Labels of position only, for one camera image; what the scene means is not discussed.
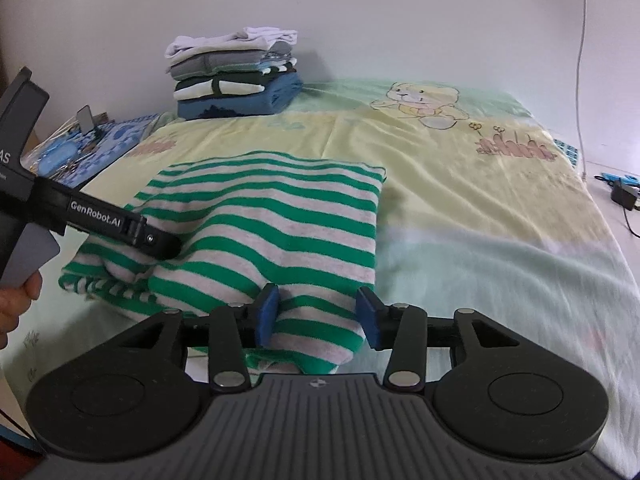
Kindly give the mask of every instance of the white floor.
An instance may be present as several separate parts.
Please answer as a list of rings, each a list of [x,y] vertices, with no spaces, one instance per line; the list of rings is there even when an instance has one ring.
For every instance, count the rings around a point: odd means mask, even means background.
[[[622,207],[612,202],[610,198],[611,188],[605,182],[594,179],[594,175],[603,172],[620,176],[632,174],[638,178],[640,178],[640,176],[629,173],[628,171],[618,170],[617,168],[609,168],[587,162],[587,189],[600,208],[600,211],[602,211],[604,218],[613,231],[613,235],[620,244],[620,248],[636,278],[636,283],[640,283],[640,238],[633,236],[627,229]],[[640,211],[627,211],[626,214],[629,218],[631,228],[640,234]]]

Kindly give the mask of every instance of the crosshair logo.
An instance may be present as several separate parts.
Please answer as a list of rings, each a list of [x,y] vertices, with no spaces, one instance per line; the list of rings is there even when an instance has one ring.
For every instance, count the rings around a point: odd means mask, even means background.
[[[327,386],[327,384],[329,383],[324,379],[314,379],[309,383],[309,386],[312,386],[314,388],[324,388],[325,386]]]

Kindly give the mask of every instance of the green and white striped shirt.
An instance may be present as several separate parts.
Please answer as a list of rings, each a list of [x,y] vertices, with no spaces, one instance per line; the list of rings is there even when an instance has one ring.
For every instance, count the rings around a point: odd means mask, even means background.
[[[160,262],[91,236],[60,285],[142,316],[168,306],[201,316],[250,303],[276,283],[281,302],[270,346],[248,351],[248,367],[333,372],[364,339],[354,295],[374,283],[384,179],[384,169],[366,164],[275,152],[175,164],[127,208],[179,235],[180,255]]]

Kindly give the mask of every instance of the blue folded garment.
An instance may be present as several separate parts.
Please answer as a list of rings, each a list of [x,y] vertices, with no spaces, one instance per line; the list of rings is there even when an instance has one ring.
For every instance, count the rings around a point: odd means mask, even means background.
[[[297,73],[283,73],[263,92],[238,97],[208,97],[178,101],[178,116],[192,119],[273,115],[283,111],[302,90]]]

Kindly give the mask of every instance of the stack of folded clothes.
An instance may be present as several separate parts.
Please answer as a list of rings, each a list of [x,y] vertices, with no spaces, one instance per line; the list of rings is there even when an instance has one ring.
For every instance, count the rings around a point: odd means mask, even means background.
[[[217,38],[178,36],[167,47],[167,72],[183,119],[277,114],[302,89],[295,30],[245,27]]]

